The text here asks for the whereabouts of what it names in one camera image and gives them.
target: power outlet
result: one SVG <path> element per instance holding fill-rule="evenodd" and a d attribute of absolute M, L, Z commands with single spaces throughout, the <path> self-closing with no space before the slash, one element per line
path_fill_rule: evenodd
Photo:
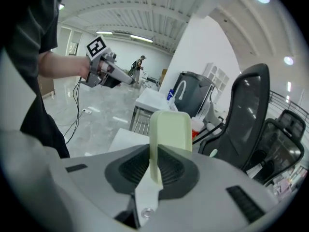
<path fill-rule="evenodd" d="M 86 114 L 92 114 L 92 112 L 88 109 L 83 109 L 83 112 L 86 113 Z"/>

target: metal railing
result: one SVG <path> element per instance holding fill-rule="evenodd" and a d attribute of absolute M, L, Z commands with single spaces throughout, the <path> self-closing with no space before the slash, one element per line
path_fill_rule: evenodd
<path fill-rule="evenodd" d="M 281 112 L 287 109 L 298 114 L 305 121 L 306 125 L 309 125 L 309 114 L 295 102 L 288 101 L 284 96 L 270 91 L 269 103 L 277 107 L 279 110 L 281 110 Z"/>

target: person in background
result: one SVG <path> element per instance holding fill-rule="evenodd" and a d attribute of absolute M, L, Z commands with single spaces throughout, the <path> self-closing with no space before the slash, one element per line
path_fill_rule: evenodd
<path fill-rule="evenodd" d="M 136 60 L 133 65 L 132 68 L 134 69 L 134 73 L 132 75 L 132 78 L 134 79 L 135 83 L 138 85 L 139 84 L 139 80 L 140 80 L 140 70 L 144 69 L 144 67 L 141 66 L 141 63 L 143 62 L 143 60 L 146 59 L 146 57 L 144 55 L 142 55 L 138 60 Z"/>

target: blue bottle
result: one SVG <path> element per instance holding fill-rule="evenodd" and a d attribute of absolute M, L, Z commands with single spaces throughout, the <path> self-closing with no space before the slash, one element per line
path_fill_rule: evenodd
<path fill-rule="evenodd" d="M 167 98 L 168 101 L 169 101 L 170 98 L 172 97 L 172 94 L 174 94 L 174 90 L 173 90 L 173 89 L 170 89 L 170 90 L 169 90 L 169 94 L 168 94 L 168 98 Z"/>

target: black office chair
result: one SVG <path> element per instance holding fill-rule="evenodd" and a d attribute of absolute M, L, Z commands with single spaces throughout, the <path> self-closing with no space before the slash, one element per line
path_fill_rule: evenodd
<path fill-rule="evenodd" d="M 302 139 L 306 123 L 299 115 L 290 110 L 284 110 L 276 120 L 282 123 L 285 129 L 298 140 Z"/>
<path fill-rule="evenodd" d="M 200 144 L 199 153 L 242 169 L 260 135 L 269 100 L 269 70 L 266 64 L 246 69 L 233 83 L 230 108 L 222 131 Z"/>
<path fill-rule="evenodd" d="M 304 156 L 304 148 L 295 135 L 278 120 L 267 119 L 254 152 L 244 172 L 256 167 L 262 169 L 253 179 L 267 185 L 273 178 L 296 165 Z"/>

